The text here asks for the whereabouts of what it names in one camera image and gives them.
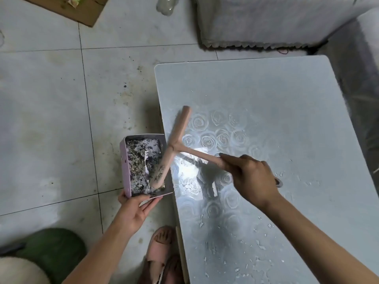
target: left hand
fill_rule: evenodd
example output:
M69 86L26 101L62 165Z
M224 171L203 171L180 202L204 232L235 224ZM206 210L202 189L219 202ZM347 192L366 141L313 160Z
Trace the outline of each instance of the left hand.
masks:
M122 190L118 196L118 201L121 203L121 207L117 212L114 222L119 221L122 225L126 226L128 234L132 236L142 226L149 212L157 205L157 203L163 198L163 196L154 198L153 200L141 205L141 202L148 200L149 195L139 195L127 199Z

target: tile floor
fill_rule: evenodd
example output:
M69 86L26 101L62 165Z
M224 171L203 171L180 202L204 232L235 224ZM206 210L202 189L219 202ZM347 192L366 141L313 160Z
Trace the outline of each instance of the tile floor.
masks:
M171 17L155 3L109 0L88 28L23 0L0 0L0 245L46 227L71 229L88 248L102 235L119 207L119 142L161 132L156 64L305 54L204 50L190 0ZM174 223L167 196L112 283L135 283L151 234Z

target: pink slipper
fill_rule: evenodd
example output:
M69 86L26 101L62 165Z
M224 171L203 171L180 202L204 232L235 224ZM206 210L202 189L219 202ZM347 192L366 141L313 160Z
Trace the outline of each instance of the pink slipper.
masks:
M167 261L161 284L184 284L182 263L179 255L173 255Z
M175 230L171 226L163 226L158 228L157 231L154 232L153 236L150 239L149 247L147 248L146 253L146 261L157 261L162 263L162 266L165 265L167 261L168 254L170 252L171 243L163 244L155 241L155 236L161 233L164 230L170 229L172 232L173 240L175 237Z

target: table top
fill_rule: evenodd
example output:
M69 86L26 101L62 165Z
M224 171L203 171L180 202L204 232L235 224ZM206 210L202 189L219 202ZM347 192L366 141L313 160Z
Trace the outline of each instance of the table top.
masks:
M183 105L183 142L266 160L280 193L379 274L379 199L325 56L159 64L166 138ZM179 154L171 166L192 283L318 283L230 175Z

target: green object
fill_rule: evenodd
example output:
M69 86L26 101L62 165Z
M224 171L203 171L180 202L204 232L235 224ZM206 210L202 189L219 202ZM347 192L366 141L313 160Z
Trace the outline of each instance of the green object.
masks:
M52 284L61 284L87 254L83 240L63 228L43 229L21 242L26 246L16 256L37 264Z

